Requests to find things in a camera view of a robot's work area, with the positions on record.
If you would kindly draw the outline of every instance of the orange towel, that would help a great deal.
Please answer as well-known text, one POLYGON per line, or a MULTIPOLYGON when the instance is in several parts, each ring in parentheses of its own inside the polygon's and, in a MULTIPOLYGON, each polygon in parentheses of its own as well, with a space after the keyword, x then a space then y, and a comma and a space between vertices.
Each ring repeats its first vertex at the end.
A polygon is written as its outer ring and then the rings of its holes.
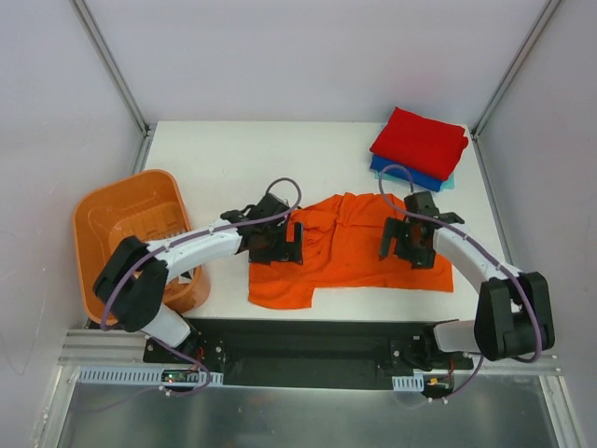
MULTIPOLYGON (((392 196, 392 201, 404 203, 392 196)), ((402 218, 379 194, 335 195, 297 210, 292 223, 304 225, 302 266, 273 262, 252 263, 249 301, 266 308, 309 308, 316 287, 400 287, 453 292, 451 264, 436 256, 431 270, 411 269, 396 256, 380 259, 383 224, 387 217, 402 218)))

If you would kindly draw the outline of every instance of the white robotic arm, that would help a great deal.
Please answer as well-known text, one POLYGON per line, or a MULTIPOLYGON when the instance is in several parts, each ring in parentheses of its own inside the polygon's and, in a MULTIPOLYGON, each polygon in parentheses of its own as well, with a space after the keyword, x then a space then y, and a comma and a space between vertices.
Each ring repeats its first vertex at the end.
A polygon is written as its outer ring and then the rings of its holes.
POLYGON ((184 317, 162 304, 168 283, 212 260, 249 251, 252 262, 302 263, 302 225, 294 225, 294 241, 286 241, 288 205, 266 193, 257 205, 223 213, 212 225, 173 238, 143 243, 135 236, 120 242, 96 280, 93 290, 104 303, 117 294, 111 312, 129 332, 141 330, 187 355, 193 354, 198 332, 184 317), (135 263, 148 258, 137 274, 116 291, 135 263))
POLYGON ((492 264, 490 259, 496 258, 485 249, 479 250, 478 243, 477 246, 472 244, 468 227, 460 217, 454 213, 439 213, 430 192, 411 194, 405 198, 405 205, 405 219, 386 219, 380 256, 388 256, 393 239, 396 239, 395 255, 410 261, 413 269, 432 268, 438 253, 448 259, 479 294, 474 320, 430 324, 431 331, 423 341, 429 356, 434 350, 470 352, 497 360, 534 352, 538 340, 535 327, 528 310, 521 306, 521 291, 512 279, 530 302, 542 349, 553 346, 548 284, 540 273, 524 273, 505 262, 498 266, 492 264))

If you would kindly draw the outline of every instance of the folded blue cloth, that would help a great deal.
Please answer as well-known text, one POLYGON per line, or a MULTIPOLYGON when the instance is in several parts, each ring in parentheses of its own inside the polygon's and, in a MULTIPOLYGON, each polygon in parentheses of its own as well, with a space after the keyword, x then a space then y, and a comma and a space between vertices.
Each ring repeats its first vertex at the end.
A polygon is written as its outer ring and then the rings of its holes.
MULTIPOLYGON (((386 159, 384 157, 374 155, 373 158, 371 159, 371 165, 369 168, 379 172, 379 171, 383 170, 383 168, 385 168, 386 166, 395 165, 395 164, 396 164, 395 161, 390 161, 389 159, 386 159)), ((426 189, 430 189, 432 191, 440 191, 441 190, 441 184, 442 184, 441 180, 435 179, 434 177, 431 177, 430 175, 424 175, 420 171, 413 170, 412 168, 409 168, 408 166, 405 166, 405 168, 407 168, 410 171, 410 174, 412 175, 412 181, 415 184, 417 184, 421 187, 424 187, 426 189)), ((400 179, 409 180, 407 174, 404 173, 402 170, 390 169, 390 170, 386 171, 386 173, 388 175, 392 175, 393 177, 399 177, 400 179)))
MULTIPOLYGON (((375 172, 375 178, 379 179, 380 178, 380 172, 376 171, 375 172)), ((394 177, 392 175, 388 175, 387 173, 383 175, 383 180, 388 180, 391 182, 397 182, 399 184, 408 184, 409 181, 405 180, 405 179, 401 179, 400 177, 394 177)), ((444 189, 454 189, 454 173, 451 174, 450 177, 448 177, 448 180, 446 180, 445 182, 443 182, 441 184, 441 190, 443 191, 444 189)))

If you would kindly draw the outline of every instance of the white tabletop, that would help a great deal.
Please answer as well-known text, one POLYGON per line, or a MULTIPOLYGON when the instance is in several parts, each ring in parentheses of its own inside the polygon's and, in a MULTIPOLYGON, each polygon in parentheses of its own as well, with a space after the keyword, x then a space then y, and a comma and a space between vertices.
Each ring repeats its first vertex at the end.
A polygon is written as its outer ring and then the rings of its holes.
MULTIPOLYGON (((290 176, 303 191, 302 205, 336 193, 379 192, 368 169, 368 149, 380 123, 161 121, 146 169, 176 178, 194 227, 211 223, 230 209, 255 203, 272 180, 290 176)), ((454 174, 456 187, 435 193, 442 212, 456 212, 487 248, 503 257, 477 155, 465 149, 454 174)), ((403 198, 406 183, 386 182, 386 191, 403 198)), ((289 185, 274 189, 294 202, 289 185)), ((247 254, 218 259, 204 267, 212 289, 193 317, 367 321, 471 319, 477 293, 454 270, 454 292, 381 287, 316 289, 312 308, 279 311, 248 301, 247 254)))

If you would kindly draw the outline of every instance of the orange basket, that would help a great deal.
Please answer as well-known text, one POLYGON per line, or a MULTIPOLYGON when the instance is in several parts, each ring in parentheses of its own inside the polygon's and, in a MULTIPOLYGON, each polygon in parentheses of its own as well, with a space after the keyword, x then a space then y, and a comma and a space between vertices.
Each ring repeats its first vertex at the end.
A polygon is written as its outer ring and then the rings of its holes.
MULTIPOLYGON (((93 294, 93 282, 120 241, 131 235, 159 240, 191 230, 176 181, 162 170, 143 171, 90 193, 77 206, 73 227, 83 306, 98 323, 104 304, 93 294)), ((208 295, 209 281, 198 267, 190 283, 170 282, 162 301, 185 313, 202 305, 208 295)), ((116 322, 110 315, 108 323, 116 322)))

